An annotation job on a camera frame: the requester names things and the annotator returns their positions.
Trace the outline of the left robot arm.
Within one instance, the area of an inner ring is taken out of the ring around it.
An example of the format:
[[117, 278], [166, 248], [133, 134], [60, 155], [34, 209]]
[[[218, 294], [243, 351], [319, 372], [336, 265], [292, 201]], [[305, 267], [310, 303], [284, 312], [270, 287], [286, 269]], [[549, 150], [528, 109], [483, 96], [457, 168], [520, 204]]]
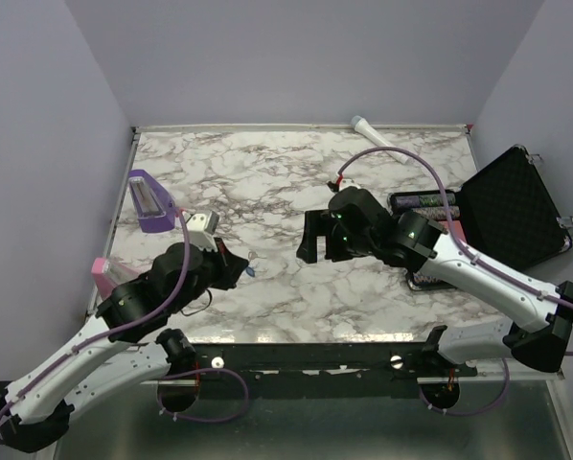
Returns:
[[234, 288], [249, 266], [222, 239], [215, 242], [215, 250], [171, 245], [148, 271], [113, 288], [56, 353], [17, 380], [0, 380], [0, 445], [37, 452], [101, 399], [146, 380], [195, 373], [195, 348], [168, 328], [169, 318], [209, 289]]

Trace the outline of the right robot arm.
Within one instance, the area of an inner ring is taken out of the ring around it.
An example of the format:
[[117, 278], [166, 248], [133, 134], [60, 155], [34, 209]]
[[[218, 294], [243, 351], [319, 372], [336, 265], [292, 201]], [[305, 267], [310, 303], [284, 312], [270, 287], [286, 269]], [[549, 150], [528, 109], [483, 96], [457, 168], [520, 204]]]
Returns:
[[512, 358], [544, 373], [560, 370], [572, 332], [567, 300], [573, 284], [555, 286], [520, 273], [417, 213], [394, 218], [358, 187], [336, 193], [323, 210], [305, 212], [297, 258], [316, 263], [319, 238], [334, 263], [374, 257], [440, 279], [502, 313], [491, 323], [435, 328], [420, 354], [427, 373], [440, 376], [453, 365], [494, 358]]

